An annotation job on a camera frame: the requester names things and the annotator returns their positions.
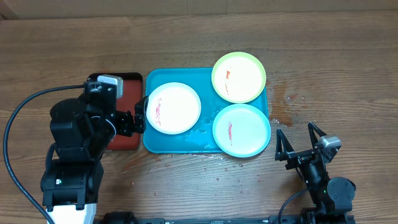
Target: yellow-green rimmed plate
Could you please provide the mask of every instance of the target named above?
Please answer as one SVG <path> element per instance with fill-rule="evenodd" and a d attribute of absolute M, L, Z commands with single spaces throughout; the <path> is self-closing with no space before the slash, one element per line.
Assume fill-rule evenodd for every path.
<path fill-rule="evenodd" d="M 211 82 L 217 94 L 232 103 L 247 103 L 257 98 L 266 85 L 266 71 L 253 55 L 232 52 L 214 65 Z"/>

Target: tabletop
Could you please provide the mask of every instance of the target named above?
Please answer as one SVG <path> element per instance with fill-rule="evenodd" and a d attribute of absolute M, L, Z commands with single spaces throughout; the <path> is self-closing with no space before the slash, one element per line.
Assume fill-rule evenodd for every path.
<path fill-rule="evenodd" d="M 274 160 L 281 128 L 296 151 L 310 149 L 307 123 L 336 134 L 342 147 L 329 175 L 352 180 L 358 223 L 398 220 L 398 13 L 300 12 L 214 16 L 110 17 L 0 21 L 0 127 L 27 96 L 82 84 L 95 72 L 211 67 L 224 54 L 256 56 L 267 71 L 271 143 L 259 156 L 107 151 L 98 199 L 106 212 L 139 218 L 275 215 L 305 185 Z M 81 90 L 40 96 L 12 125 L 11 165 L 41 203 L 40 179 L 53 143 L 50 108 Z M 0 170 L 2 223 L 43 223 Z M 312 206 L 308 195 L 285 214 Z"/>

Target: wooden surface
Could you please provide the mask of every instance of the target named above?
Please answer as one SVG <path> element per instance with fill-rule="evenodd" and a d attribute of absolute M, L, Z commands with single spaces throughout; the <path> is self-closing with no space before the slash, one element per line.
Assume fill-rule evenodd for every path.
<path fill-rule="evenodd" d="M 393 9 L 398 0 L 0 0 L 7 19 Z"/>
<path fill-rule="evenodd" d="M 309 149 L 306 124 L 337 134 L 343 147 L 329 174 L 357 185 L 358 223 L 398 220 L 398 13 L 313 12 L 225 16 L 115 17 L 0 22 L 0 127 L 28 95 L 83 83 L 93 72 L 210 67 L 233 51 L 255 55 L 267 71 L 272 139 L 250 159 L 217 155 L 106 152 L 98 216 L 264 217 L 304 188 L 274 161 L 275 131 Z M 53 142 L 50 108 L 80 91 L 40 96 L 11 129 L 9 155 L 19 180 L 41 202 L 44 159 Z M 43 223 L 0 170 L 0 222 Z M 285 213 L 311 206 L 294 200 Z"/>

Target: plate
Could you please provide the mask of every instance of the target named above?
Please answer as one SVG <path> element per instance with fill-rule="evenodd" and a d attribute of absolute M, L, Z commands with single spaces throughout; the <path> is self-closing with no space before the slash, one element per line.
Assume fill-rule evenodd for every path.
<path fill-rule="evenodd" d="M 213 123 L 213 137 L 225 153 L 251 157 L 262 152 L 271 139 L 271 126 L 259 109 L 235 104 L 222 109 Z"/>
<path fill-rule="evenodd" d="M 266 85 L 266 71 L 253 55 L 233 52 L 222 56 L 211 73 L 217 94 L 232 103 L 247 103 L 257 98 Z"/>
<path fill-rule="evenodd" d="M 147 120 L 152 127 L 165 134 L 180 134 L 189 130 L 200 116 L 198 94 L 183 83 L 163 84 L 149 95 L 148 100 Z"/>

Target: blue tray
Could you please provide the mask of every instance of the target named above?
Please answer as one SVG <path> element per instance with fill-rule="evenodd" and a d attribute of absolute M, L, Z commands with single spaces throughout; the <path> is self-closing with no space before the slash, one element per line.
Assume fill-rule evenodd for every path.
<path fill-rule="evenodd" d="M 213 68 L 161 68 L 152 71 L 146 80 L 147 96 L 158 86 L 169 82 L 184 83 L 192 87 L 200 98 L 201 113 L 198 122 L 181 134 L 164 134 L 146 121 L 145 147 L 154 153 L 214 153 L 223 152 L 216 144 L 213 120 L 224 107 L 232 103 L 222 99 L 211 84 Z M 261 110 L 268 118 L 267 90 L 248 103 Z"/>

